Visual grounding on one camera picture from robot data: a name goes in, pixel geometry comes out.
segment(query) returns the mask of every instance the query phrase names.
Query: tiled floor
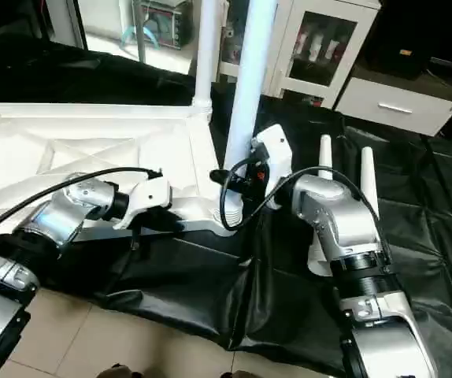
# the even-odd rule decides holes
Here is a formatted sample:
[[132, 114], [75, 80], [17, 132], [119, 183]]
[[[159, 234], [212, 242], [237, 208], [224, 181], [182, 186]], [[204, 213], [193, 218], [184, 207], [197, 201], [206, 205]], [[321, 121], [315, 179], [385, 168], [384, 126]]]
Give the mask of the tiled floor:
[[116, 363], [147, 378], [219, 378], [232, 369], [263, 378], [324, 378], [52, 291], [41, 290], [29, 310], [31, 322], [0, 378], [95, 378]]
[[[108, 39], [91, 33], [86, 34], [87, 47], [91, 51], [101, 51], [120, 57], [126, 57], [134, 61], [139, 60], [137, 45], [128, 43], [125, 47], [120, 47], [120, 41]], [[159, 69], [179, 72], [187, 75], [191, 60], [195, 55], [196, 41], [192, 41], [182, 50], [161, 46], [156, 48], [150, 43], [146, 43], [146, 63]]]

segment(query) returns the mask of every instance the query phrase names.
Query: white vertical post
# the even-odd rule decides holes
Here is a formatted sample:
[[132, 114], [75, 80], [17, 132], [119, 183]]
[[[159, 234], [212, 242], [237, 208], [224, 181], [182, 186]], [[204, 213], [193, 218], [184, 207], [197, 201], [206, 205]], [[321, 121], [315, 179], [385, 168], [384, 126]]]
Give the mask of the white vertical post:
[[378, 197], [376, 194], [375, 161], [371, 147], [365, 147], [361, 151], [361, 190], [365, 194], [369, 203], [378, 212]]
[[215, 51], [218, 9], [220, 0], [202, 0], [200, 15], [200, 35], [198, 41], [198, 61], [193, 105], [210, 110], [210, 90], [213, 80], [213, 55]]
[[[329, 135], [322, 135], [320, 138], [319, 165], [329, 168], [333, 166], [331, 136]], [[319, 177], [326, 180], [333, 180], [333, 174], [329, 171], [319, 171]], [[309, 271], [313, 274], [327, 277], [332, 276], [329, 262], [324, 256], [319, 237], [315, 231], [313, 231], [312, 244], [308, 249], [307, 265]]]
[[[329, 135], [322, 135], [320, 138], [319, 165], [329, 168], [332, 168], [333, 166], [331, 136]], [[319, 177], [333, 180], [333, 174], [329, 171], [319, 171]]]
[[[224, 168], [247, 158], [268, 60], [277, 0], [250, 0]], [[238, 174], [243, 176], [244, 169]]]

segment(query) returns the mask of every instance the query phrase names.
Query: microwave oven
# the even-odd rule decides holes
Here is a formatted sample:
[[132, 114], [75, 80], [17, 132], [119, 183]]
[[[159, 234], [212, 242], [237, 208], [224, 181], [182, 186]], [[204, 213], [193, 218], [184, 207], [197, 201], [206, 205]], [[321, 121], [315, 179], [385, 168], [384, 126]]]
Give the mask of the microwave oven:
[[153, 34], [158, 43], [181, 49], [193, 35], [193, 4], [191, 0], [135, 1], [146, 14], [144, 26]]

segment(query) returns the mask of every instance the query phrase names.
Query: drawer handle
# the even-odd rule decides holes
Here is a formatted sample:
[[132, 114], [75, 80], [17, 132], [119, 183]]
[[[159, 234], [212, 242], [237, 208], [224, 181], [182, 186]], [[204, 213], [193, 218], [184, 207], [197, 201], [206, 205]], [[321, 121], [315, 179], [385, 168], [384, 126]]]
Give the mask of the drawer handle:
[[411, 114], [411, 113], [413, 113], [413, 112], [412, 112], [411, 110], [409, 110], [409, 109], [399, 108], [399, 107], [397, 107], [397, 106], [384, 104], [384, 103], [382, 103], [382, 102], [379, 102], [379, 103], [378, 103], [378, 107], [379, 107], [379, 108], [382, 108], [382, 109], [394, 110], [395, 112], [403, 113], [403, 114]]

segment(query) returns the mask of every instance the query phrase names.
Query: black tarp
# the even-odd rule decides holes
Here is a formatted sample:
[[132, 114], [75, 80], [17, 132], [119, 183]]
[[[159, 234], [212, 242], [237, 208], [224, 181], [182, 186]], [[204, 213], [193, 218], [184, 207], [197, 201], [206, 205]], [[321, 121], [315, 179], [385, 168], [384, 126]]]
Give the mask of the black tarp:
[[[55, 44], [0, 39], [0, 102], [187, 105], [189, 76]], [[221, 160], [232, 91], [214, 92], [211, 131]], [[263, 98], [257, 128], [283, 125], [293, 169], [315, 165], [320, 135], [335, 167], [358, 182], [361, 148], [376, 159], [380, 216], [413, 311], [438, 365], [452, 377], [452, 142]], [[265, 211], [231, 238], [210, 232], [76, 243], [46, 283], [105, 308], [201, 335], [228, 350], [342, 376], [332, 285], [306, 268], [312, 232]]]

